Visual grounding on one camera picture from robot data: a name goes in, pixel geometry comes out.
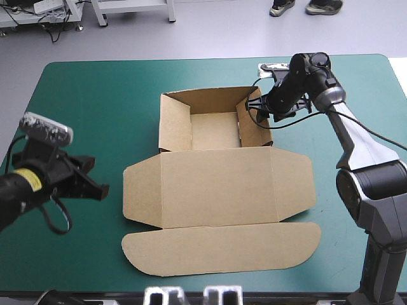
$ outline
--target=white floor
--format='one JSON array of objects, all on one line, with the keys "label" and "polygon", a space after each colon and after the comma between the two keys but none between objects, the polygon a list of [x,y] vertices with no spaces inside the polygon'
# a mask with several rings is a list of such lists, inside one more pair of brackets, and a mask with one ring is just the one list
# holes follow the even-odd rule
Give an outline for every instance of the white floor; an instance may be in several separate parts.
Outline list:
[{"label": "white floor", "polygon": [[[304,14],[307,0],[279,18],[272,0],[178,0],[177,22],[165,11],[108,15],[100,28],[87,4],[83,32],[64,32],[57,44],[39,27],[0,39],[0,158],[15,133],[44,66],[54,61],[291,56],[302,51],[382,53],[407,57],[407,1],[345,0],[335,16]],[[407,92],[407,61],[392,60]]]}]

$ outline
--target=cardboard flap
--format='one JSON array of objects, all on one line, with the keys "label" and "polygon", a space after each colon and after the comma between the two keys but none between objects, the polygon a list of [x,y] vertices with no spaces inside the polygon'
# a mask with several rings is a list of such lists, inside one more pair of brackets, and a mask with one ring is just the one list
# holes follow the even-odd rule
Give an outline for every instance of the cardboard flap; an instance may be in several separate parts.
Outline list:
[{"label": "cardboard flap", "polygon": [[275,147],[271,150],[271,158],[279,220],[312,208],[317,195],[311,159]]},{"label": "cardboard flap", "polygon": [[162,226],[161,154],[123,172],[123,215],[152,226]]},{"label": "cardboard flap", "polygon": [[315,251],[321,229],[314,223],[187,227],[126,235],[127,259],[149,275],[196,275],[285,269]]},{"label": "cardboard flap", "polygon": [[184,90],[166,93],[191,106],[191,114],[235,112],[236,105],[255,89],[253,87],[226,87]]},{"label": "cardboard flap", "polygon": [[192,150],[240,147],[237,113],[205,113],[191,115]]},{"label": "cardboard flap", "polygon": [[192,148],[190,107],[166,95],[161,95],[158,147],[166,151]]},{"label": "cardboard flap", "polygon": [[[261,96],[260,89],[253,92],[250,98],[258,98]],[[236,105],[238,120],[239,120],[239,135],[242,147],[263,146],[272,141],[272,132],[257,126],[250,118],[249,112],[246,110],[246,98]],[[256,117],[257,111],[250,110],[252,117]],[[268,120],[261,123],[264,127],[270,127]]]}]

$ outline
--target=unfolded cardboard box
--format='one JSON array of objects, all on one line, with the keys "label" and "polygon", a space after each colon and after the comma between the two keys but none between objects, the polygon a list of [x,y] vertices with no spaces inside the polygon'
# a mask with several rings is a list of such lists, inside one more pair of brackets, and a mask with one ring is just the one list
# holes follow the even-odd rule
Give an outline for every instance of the unfolded cardboard box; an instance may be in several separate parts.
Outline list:
[{"label": "unfolded cardboard box", "polygon": [[[162,94],[161,153],[124,172],[124,216],[164,229],[124,237],[123,251],[141,271],[281,269],[316,249],[318,225],[279,223],[315,205],[311,161],[270,146],[271,132],[245,109],[249,94],[261,95],[253,87]],[[239,242],[244,247],[236,247]],[[202,257],[185,265],[196,251]]]}]

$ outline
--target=black wire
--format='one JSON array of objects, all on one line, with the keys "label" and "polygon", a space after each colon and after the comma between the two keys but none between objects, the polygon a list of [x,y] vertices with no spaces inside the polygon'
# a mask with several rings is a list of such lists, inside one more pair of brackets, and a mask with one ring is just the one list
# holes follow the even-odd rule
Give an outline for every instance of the black wire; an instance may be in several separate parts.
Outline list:
[{"label": "black wire", "polygon": [[56,43],[59,40],[59,37],[61,36],[61,33],[65,31],[65,25],[66,25],[70,15],[71,15],[71,11],[69,10],[66,13],[66,17],[64,18],[64,21],[62,22],[62,26],[60,27],[60,29],[58,31],[58,35],[57,35],[56,39],[54,39],[54,37],[53,37],[53,35],[52,35],[52,33],[51,33],[51,31],[49,29],[45,29],[45,31],[48,33],[48,35],[50,35],[52,43]]},{"label": "black wire", "polygon": [[8,167],[9,167],[9,165],[10,165],[10,158],[11,158],[11,150],[13,149],[13,146],[14,146],[19,140],[22,140],[22,139],[24,139],[24,138],[25,138],[25,135],[21,135],[21,136],[15,138],[15,139],[11,142],[10,146],[8,147],[7,155],[6,155],[6,168],[4,169],[4,173],[8,173]]},{"label": "black wire", "polygon": [[3,10],[7,13],[7,15],[10,16],[10,18],[14,21],[14,23],[16,25],[20,25],[17,21],[15,21],[15,19],[13,18],[13,16],[8,12],[7,8],[5,8],[3,5],[1,6],[3,8]]},{"label": "black wire", "polygon": [[343,116],[344,118],[347,118],[347,119],[349,119],[349,120],[355,122],[356,124],[358,124],[360,127],[362,127],[363,129],[365,129],[368,133],[370,133],[370,134],[372,134],[372,135],[378,137],[379,139],[382,139],[382,140],[384,140],[384,141],[386,141],[386,142],[388,142],[388,143],[391,143],[391,144],[393,144],[393,145],[395,145],[395,146],[398,146],[398,147],[400,147],[401,149],[404,149],[405,151],[407,151],[407,147],[406,147],[406,146],[404,146],[404,145],[402,145],[402,144],[400,144],[400,143],[398,143],[398,142],[396,142],[396,141],[393,141],[393,140],[391,140],[391,139],[388,139],[388,138],[384,137],[383,135],[380,135],[380,134],[377,133],[377,132],[374,132],[373,130],[369,129],[368,127],[366,127],[365,125],[363,125],[363,124],[362,124],[361,122],[359,122],[358,120],[352,118],[351,116],[348,116],[348,115],[346,115],[346,114],[344,114],[344,113],[341,113],[341,112],[338,112],[338,111],[334,111],[334,110],[328,110],[328,111],[326,111],[326,112],[327,112],[327,113],[335,113],[335,114],[337,114],[337,115],[339,115],[339,116]]},{"label": "black wire", "polygon": [[65,205],[59,200],[59,198],[54,197],[52,195],[50,198],[56,204],[56,206],[60,208],[62,215],[65,217],[65,220],[67,222],[66,230],[59,229],[57,226],[55,226],[55,224],[53,224],[53,222],[51,221],[51,217],[48,215],[48,212],[45,210],[45,208],[42,205],[38,206],[38,208],[41,211],[41,213],[43,214],[46,225],[50,228],[51,231],[53,231],[54,233],[59,234],[59,235],[66,234],[72,229],[71,215],[69,214],[68,209],[65,207]]}]

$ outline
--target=sneaker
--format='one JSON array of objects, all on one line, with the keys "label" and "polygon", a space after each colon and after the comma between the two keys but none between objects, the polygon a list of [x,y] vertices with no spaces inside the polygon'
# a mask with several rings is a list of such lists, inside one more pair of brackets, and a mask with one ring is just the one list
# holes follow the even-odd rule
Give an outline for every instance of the sneaker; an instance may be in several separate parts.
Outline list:
[{"label": "sneaker", "polygon": [[270,8],[270,15],[273,17],[279,17],[281,16],[286,10],[289,8],[292,8],[295,4],[295,0],[288,0],[285,5],[282,6],[277,6],[273,5],[272,8]]},{"label": "sneaker", "polygon": [[327,5],[316,5],[309,3],[305,11],[308,15],[335,15],[342,8],[342,0],[330,0]]}]

